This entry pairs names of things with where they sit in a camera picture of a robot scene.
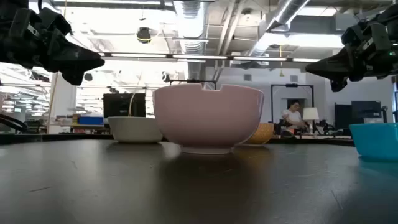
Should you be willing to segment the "blue patterned bowl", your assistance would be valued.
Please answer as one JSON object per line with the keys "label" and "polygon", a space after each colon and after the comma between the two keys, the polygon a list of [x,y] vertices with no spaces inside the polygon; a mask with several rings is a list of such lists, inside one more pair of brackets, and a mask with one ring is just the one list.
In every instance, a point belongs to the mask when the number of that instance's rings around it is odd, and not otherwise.
{"label": "blue patterned bowl", "polygon": [[398,123],[352,124],[349,129],[360,156],[398,161]]}

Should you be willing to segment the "yellow patterned bowl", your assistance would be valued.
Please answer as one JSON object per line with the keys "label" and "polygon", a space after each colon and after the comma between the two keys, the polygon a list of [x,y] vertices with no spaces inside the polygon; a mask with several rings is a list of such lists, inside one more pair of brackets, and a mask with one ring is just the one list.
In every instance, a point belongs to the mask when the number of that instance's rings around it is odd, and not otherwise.
{"label": "yellow patterned bowl", "polygon": [[244,144],[261,145],[267,143],[274,136],[274,124],[260,123],[255,133]]}

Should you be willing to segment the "long ceiling light strip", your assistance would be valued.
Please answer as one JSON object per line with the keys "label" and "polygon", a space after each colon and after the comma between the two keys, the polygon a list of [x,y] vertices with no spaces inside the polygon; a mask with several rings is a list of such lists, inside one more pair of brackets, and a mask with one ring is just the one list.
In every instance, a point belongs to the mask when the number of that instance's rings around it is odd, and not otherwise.
{"label": "long ceiling light strip", "polygon": [[283,57],[248,57],[235,55],[188,55],[188,54],[142,54],[142,53],[111,53],[99,52],[99,54],[109,60],[110,58],[148,58],[148,59],[192,59],[192,60],[237,60],[253,62],[295,62],[312,63],[320,59],[314,58],[283,58]]}

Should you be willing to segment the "notched pink bowl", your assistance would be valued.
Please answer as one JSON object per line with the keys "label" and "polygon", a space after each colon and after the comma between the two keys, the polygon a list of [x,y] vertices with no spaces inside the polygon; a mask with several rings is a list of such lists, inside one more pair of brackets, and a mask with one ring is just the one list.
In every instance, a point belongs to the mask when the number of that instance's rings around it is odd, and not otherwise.
{"label": "notched pink bowl", "polygon": [[155,121],[169,142],[191,154],[229,154],[257,130],[262,91],[239,85],[206,90],[199,83],[153,92]]}

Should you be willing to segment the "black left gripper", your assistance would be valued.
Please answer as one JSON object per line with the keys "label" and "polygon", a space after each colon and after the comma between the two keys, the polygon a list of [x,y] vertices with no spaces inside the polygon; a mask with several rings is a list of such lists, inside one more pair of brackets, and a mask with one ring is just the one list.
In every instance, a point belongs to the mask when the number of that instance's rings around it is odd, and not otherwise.
{"label": "black left gripper", "polygon": [[0,62],[63,72],[65,81],[80,86],[84,72],[103,66],[104,60],[69,42],[65,35],[70,31],[52,0],[0,0]]}

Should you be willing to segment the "white shade table lamp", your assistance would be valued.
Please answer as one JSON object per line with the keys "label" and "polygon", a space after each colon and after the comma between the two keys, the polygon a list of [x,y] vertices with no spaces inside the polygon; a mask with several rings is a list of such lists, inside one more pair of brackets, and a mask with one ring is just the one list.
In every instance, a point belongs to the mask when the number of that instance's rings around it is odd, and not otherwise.
{"label": "white shade table lamp", "polygon": [[302,119],[309,125],[310,134],[314,134],[316,124],[315,122],[319,120],[318,110],[316,107],[308,107],[303,109]]}

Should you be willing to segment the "small white bowl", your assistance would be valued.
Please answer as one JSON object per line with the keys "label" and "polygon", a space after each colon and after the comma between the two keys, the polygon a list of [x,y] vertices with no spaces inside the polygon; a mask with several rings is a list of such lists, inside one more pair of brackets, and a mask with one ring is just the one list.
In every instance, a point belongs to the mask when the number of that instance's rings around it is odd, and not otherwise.
{"label": "small white bowl", "polygon": [[114,116],[108,117],[108,123],[117,142],[152,144],[163,138],[154,118]]}

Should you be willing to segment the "silver ventilation duct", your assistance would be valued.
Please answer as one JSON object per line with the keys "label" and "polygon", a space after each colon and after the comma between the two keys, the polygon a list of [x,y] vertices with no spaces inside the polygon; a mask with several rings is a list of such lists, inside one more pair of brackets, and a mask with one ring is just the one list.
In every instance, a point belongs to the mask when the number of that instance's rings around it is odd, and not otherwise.
{"label": "silver ventilation duct", "polygon": [[208,3],[203,1],[173,0],[177,14],[178,34],[181,52],[188,55],[203,55],[205,53],[205,22]]}

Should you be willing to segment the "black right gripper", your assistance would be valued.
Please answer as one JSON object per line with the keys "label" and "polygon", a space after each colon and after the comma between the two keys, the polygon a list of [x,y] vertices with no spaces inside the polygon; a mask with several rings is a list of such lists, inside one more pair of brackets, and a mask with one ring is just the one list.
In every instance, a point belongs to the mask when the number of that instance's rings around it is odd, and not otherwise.
{"label": "black right gripper", "polygon": [[365,77],[383,79],[398,71],[398,3],[346,29],[344,47],[335,55],[308,64],[305,71],[330,80],[332,92]]}

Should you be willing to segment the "black metal frame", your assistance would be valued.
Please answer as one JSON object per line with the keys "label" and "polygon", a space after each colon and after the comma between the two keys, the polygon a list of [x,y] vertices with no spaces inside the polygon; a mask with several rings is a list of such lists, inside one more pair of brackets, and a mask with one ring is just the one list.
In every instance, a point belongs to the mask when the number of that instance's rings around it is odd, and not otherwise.
{"label": "black metal frame", "polygon": [[271,122],[274,122],[274,87],[283,86],[286,88],[298,88],[298,87],[309,87],[311,89],[311,103],[312,107],[315,107],[315,99],[314,99],[314,85],[299,85],[296,83],[287,83],[287,84],[271,84]]}

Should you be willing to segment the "dark monitor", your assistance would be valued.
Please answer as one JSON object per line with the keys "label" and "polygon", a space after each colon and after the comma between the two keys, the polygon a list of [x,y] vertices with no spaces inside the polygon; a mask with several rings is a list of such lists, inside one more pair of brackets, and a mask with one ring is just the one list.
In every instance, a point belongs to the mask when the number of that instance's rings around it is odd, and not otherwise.
{"label": "dark monitor", "polygon": [[335,103],[335,127],[349,128],[351,124],[365,123],[368,118],[382,118],[380,101],[352,101],[350,105]]}

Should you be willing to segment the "blue storage bin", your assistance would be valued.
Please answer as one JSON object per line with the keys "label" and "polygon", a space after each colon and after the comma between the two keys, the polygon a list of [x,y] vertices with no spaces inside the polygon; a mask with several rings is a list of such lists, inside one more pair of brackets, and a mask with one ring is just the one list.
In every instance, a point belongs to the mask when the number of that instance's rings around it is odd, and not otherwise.
{"label": "blue storage bin", "polygon": [[80,116],[78,118],[78,124],[84,126],[103,126],[104,118],[102,116]]}

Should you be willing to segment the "person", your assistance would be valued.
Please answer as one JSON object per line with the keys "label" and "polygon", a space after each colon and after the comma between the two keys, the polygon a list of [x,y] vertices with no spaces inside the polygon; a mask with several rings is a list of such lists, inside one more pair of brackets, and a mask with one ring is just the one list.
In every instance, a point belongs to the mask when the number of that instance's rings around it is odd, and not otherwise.
{"label": "person", "polygon": [[283,125],[281,127],[281,135],[286,138],[293,138],[295,131],[303,131],[307,125],[302,120],[300,114],[300,102],[299,100],[292,100],[286,110],[282,112]]}

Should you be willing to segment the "black monitor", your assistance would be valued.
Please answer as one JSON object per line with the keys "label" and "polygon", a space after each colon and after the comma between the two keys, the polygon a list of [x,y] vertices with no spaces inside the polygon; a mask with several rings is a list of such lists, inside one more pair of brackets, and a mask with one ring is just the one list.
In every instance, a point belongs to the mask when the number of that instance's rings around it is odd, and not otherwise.
{"label": "black monitor", "polygon": [[144,93],[109,93],[103,95],[103,114],[105,118],[113,116],[146,116]]}

